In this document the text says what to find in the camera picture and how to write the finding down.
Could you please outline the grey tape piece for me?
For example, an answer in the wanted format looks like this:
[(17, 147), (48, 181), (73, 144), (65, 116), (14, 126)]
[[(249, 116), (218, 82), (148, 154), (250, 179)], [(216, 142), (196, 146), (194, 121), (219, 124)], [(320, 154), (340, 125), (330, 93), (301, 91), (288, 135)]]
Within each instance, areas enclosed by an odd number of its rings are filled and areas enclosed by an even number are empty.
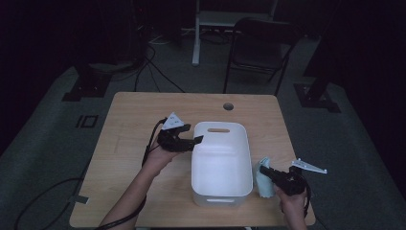
[(86, 204), (88, 202), (89, 198), (86, 196), (82, 195), (72, 195), (68, 201), (70, 203), (81, 203), (81, 204)]

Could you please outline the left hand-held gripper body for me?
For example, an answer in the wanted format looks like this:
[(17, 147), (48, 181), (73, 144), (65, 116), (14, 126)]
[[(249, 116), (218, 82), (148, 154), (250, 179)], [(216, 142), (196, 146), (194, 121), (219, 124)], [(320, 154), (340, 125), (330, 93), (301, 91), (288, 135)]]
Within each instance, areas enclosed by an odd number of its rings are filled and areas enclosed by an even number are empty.
[(164, 121), (164, 124), (158, 134), (158, 144), (164, 150), (172, 152), (193, 150), (194, 146), (190, 146), (188, 144), (188, 141), (192, 139), (182, 139), (179, 137), (180, 133), (175, 132), (176, 127), (181, 127), (184, 124), (185, 123), (174, 112), (172, 112)]

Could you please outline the black folding chair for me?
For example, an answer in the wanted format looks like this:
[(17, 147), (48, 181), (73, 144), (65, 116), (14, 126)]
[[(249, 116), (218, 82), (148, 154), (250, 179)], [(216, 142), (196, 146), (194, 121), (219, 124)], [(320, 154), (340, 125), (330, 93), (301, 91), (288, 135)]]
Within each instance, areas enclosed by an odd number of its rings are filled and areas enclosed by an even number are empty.
[(269, 80), (281, 71), (274, 96), (279, 94), (290, 54), (304, 37), (292, 23), (254, 17), (240, 19), (232, 30), (231, 47), (222, 93), (227, 92), (230, 70), (247, 69), (270, 73)]

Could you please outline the black stand base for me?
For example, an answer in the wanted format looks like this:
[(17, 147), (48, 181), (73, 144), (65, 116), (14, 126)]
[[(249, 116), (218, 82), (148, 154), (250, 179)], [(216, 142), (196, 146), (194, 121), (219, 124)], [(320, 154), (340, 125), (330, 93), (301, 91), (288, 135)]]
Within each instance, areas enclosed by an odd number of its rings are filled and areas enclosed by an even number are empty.
[(327, 92), (327, 86), (333, 77), (332, 57), (327, 53), (326, 40), (321, 36), (308, 65), (304, 70), (305, 77), (314, 77), (312, 84), (294, 83), (294, 89), (302, 107), (325, 108), (331, 113), (341, 110)]
[(103, 98), (112, 79), (111, 74), (101, 73), (88, 64), (75, 64), (78, 78), (70, 92), (64, 94), (64, 102), (79, 102), (82, 98)]

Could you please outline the light blue cloth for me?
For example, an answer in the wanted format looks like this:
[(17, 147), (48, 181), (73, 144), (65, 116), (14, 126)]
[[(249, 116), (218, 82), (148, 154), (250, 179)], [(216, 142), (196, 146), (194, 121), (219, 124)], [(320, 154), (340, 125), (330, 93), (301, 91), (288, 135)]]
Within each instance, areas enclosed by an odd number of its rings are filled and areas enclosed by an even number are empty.
[(255, 184), (258, 188), (260, 197), (270, 198), (276, 194), (274, 184), (268, 176), (260, 171), (262, 167), (266, 169), (270, 168), (270, 159), (268, 157), (262, 158), (255, 166)]

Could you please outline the white metal desk frame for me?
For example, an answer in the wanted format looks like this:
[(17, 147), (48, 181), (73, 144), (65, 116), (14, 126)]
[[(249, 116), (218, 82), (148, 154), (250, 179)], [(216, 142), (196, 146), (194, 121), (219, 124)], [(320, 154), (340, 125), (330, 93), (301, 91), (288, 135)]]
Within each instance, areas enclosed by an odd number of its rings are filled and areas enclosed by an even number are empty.
[(200, 27), (232, 28), (243, 17), (258, 17), (272, 20), (279, 0), (272, 0), (267, 13), (259, 12), (230, 12), (230, 11), (204, 11), (200, 9), (200, 0), (195, 0), (194, 14), (194, 44), (192, 52), (192, 66), (200, 63)]

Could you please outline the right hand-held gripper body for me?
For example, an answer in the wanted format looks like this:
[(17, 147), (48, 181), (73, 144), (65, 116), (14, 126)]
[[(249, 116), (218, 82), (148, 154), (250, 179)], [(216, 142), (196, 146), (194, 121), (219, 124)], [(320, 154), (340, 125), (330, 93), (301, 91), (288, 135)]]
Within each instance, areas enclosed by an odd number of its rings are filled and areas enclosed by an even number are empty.
[(302, 171), (327, 174), (327, 169), (321, 169), (298, 158), (291, 162), (288, 172), (278, 172), (278, 178), (275, 180), (275, 184), (288, 196), (302, 194), (308, 186), (305, 177), (302, 175)]

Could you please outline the person's left hand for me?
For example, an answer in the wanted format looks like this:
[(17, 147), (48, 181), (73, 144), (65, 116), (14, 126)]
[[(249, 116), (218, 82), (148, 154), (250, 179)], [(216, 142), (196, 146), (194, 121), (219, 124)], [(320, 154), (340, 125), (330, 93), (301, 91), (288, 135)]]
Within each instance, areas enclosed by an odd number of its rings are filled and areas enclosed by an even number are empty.
[(178, 155), (178, 152), (167, 151), (159, 144), (154, 143), (152, 150), (147, 155), (147, 161), (143, 169), (153, 176), (157, 176), (160, 171)]

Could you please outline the white plastic basket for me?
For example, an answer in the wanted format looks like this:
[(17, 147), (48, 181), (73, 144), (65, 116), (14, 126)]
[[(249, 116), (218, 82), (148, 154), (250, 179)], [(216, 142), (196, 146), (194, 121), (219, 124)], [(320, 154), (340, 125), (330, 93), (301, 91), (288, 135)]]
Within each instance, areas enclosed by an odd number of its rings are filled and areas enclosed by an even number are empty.
[(246, 129), (238, 123), (200, 122), (192, 151), (193, 201), (202, 207), (239, 206), (253, 190)]

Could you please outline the person's right hand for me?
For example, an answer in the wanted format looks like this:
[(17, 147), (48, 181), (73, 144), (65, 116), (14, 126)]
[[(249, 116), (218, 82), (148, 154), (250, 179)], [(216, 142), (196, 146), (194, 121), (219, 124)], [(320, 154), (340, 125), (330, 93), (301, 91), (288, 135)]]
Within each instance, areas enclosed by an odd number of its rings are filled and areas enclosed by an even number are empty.
[(287, 195), (280, 187), (275, 187), (276, 194), (281, 200), (281, 209), (286, 221), (293, 224), (305, 223), (306, 192), (299, 195)]

